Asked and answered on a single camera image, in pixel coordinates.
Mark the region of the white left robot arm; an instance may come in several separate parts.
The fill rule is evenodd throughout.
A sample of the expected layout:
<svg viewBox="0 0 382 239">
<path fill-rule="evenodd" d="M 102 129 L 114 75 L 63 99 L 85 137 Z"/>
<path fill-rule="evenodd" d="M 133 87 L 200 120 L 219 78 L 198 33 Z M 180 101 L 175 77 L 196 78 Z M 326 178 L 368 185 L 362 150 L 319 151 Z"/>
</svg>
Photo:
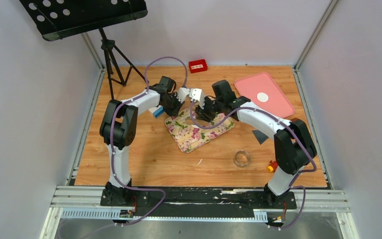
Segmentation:
<svg viewBox="0 0 382 239">
<path fill-rule="evenodd" d="M 99 130 L 107 145 L 110 159 L 110 177 L 105 185 L 105 199 L 126 206 L 132 201 L 129 148 L 136 136 L 138 117 L 145 111 L 161 106 L 169 116 L 178 116 L 190 93 L 182 86 L 176 92 L 176 82 L 163 76 L 159 83 L 127 100 L 110 100 Z"/>
</svg>

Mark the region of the floral yellow tray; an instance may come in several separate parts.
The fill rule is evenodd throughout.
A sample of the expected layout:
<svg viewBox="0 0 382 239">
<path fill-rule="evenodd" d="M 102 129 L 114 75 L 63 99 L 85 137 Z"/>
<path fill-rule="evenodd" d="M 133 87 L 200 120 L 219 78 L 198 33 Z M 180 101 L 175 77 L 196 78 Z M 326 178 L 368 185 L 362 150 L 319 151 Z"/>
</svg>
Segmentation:
<svg viewBox="0 0 382 239">
<path fill-rule="evenodd" d="M 183 153 L 194 151 L 220 137 L 235 126 L 232 119 L 225 118 L 225 114 L 218 114 L 211 122 L 198 121 L 198 123 L 204 127 L 217 126 L 212 129 L 194 128 L 186 124 L 186 121 L 192 121 L 189 109 L 184 109 L 179 112 L 177 117 L 169 117 L 164 121 L 168 132 Z"/>
</svg>

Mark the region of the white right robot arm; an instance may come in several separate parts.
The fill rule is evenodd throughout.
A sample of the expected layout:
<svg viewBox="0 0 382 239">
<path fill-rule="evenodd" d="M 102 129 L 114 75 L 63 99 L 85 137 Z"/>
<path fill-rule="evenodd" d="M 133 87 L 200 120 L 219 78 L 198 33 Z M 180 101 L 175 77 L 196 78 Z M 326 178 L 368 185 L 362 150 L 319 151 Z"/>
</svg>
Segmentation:
<svg viewBox="0 0 382 239">
<path fill-rule="evenodd" d="M 201 89 L 192 89 L 189 93 L 191 109 L 199 119 L 210 122 L 216 114 L 224 114 L 226 119 L 246 123 L 273 140 L 278 167 L 265 186 L 264 201 L 271 208 L 278 207 L 298 176 L 308 172 L 307 165 L 312 165 L 312 172 L 317 169 L 313 161 L 317 151 L 306 123 L 280 118 L 245 96 L 237 97 L 226 80 L 214 83 L 212 89 L 214 99 Z"/>
</svg>

